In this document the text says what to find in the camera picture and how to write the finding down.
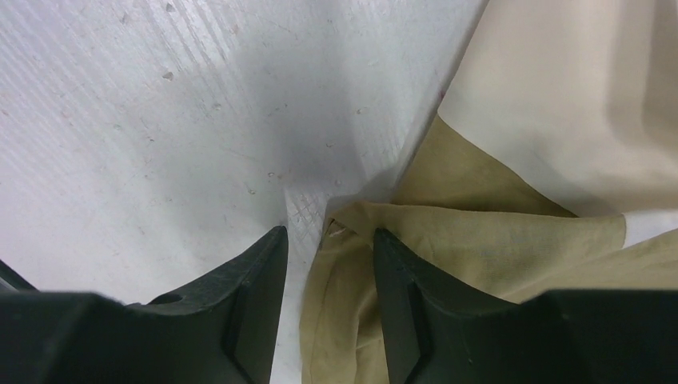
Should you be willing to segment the olive and cream underwear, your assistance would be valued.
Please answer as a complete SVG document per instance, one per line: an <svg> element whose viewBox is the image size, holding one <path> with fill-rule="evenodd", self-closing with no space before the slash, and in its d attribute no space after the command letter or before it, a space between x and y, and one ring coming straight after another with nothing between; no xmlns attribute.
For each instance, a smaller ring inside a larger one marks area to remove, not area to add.
<svg viewBox="0 0 678 384"><path fill-rule="evenodd" d="M390 203L331 214L301 312L305 383L386 383L385 228L522 302L677 286L677 4L491 1Z"/></svg>

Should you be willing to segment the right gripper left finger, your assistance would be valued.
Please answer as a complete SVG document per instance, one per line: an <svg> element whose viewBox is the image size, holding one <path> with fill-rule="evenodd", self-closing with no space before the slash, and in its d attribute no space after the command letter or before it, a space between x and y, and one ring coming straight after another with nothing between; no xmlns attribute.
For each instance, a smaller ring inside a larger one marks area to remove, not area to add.
<svg viewBox="0 0 678 384"><path fill-rule="evenodd" d="M39 291L1 267L4 383L267 383L288 265L276 226L146 304Z"/></svg>

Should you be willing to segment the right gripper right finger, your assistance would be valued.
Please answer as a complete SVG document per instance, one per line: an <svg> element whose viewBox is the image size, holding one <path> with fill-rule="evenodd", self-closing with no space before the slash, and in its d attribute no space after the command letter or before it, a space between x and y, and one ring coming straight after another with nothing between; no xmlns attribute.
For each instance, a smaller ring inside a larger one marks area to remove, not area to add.
<svg viewBox="0 0 678 384"><path fill-rule="evenodd" d="M674 383L674 290L549 290L521 304L486 294L373 238L392 383Z"/></svg>

